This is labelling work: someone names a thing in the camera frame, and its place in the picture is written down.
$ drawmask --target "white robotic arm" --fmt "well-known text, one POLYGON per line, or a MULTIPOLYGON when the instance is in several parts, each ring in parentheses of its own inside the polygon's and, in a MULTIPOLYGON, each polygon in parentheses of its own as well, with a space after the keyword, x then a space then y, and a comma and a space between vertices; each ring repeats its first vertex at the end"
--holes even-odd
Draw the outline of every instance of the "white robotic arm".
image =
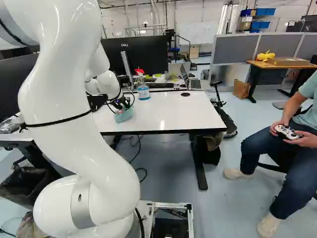
POLYGON ((41 47, 18 94, 25 122, 43 153, 76 174, 41 192, 33 211, 37 225, 56 238, 125 237, 140 199, 138 177, 105 143, 91 113, 71 119, 90 110, 88 74, 97 72, 93 82, 109 97, 120 90, 103 62, 97 1, 0 0, 0 9, 1 36, 41 47), (59 123, 62 119, 71 120, 59 123), (49 122, 56 123, 39 126, 49 122))
POLYGON ((120 84, 109 68, 109 60, 101 43, 99 43, 91 59, 90 68, 86 73, 85 87, 88 93, 93 95, 107 94, 109 98, 121 98, 123 96, 120 84))

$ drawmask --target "man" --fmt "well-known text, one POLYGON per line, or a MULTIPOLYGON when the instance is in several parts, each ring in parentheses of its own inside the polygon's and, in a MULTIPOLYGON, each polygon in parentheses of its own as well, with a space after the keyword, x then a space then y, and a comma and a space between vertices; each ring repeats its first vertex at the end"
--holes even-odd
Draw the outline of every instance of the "man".
POLYGON ((253 176, 261 154, 269 154, 275 161, 288 165, 282 190, 271 204, 269 214, 258 224, 264 238, 272 237, 282 220, 302 209, 317 191, 317 72, 288 100, 280 121, 249 136, 241 143, 240 169, 226 169, 228 179, 249 179, 253 176), (314 97, 312 108, 303 115, 293 117, 300 105, 314 97), (302 135, 295 141, 277 137, 279 124, 295 129, 302 135))

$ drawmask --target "green t-shirt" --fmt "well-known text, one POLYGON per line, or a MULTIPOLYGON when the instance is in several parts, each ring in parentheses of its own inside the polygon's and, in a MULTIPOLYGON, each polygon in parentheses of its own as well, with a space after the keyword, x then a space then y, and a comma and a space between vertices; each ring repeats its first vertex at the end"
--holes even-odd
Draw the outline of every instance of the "green t-shirt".
POLYGON ((306 98, 314 98, 313 106, 303 115, 293 117, 297 124, 307 125, 317 130, 317 71, 299 88, 299 93, 306 98))

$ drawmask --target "jeans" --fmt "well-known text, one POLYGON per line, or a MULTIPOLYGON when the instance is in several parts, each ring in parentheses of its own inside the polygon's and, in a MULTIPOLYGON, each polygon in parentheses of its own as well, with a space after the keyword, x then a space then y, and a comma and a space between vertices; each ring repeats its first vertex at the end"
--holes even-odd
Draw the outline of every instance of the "jeans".
MULTIPOLYGON (((317 135, 317 131, 290 121, 295 130, 317 135)), ((290 145, 270 134, 269 127, 249 136, 241 143, 240 170, 253 174, 261 154, 269 154, 279 165, 287 167, 282 190, 271 204, 270 212, 278 219, 286 219, 302 209, 317 191, 317 149, 290 145)))

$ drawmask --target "laptop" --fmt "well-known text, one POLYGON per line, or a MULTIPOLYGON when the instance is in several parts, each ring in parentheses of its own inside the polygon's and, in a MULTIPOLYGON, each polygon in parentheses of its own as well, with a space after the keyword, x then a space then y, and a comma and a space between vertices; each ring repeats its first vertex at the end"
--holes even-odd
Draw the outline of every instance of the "laptop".
POLYGON ((199 79, 188 77, 188 74, 185 70, 184 65, 181 65, 180 72, 183 76, 183 79, 185 81, 185 84, 186 84, 186 87, 188 90, 201 90, 202 89, 202 85, 201 85, 201 82, 199 79))
POLYGON ((180 67, 184 65, 186 72, 190 70, 190 62, 185 63, 169 63, 168 73, 165 74, 166 80, 173 78, 182 78, 182 73, 180 72, 180 67))

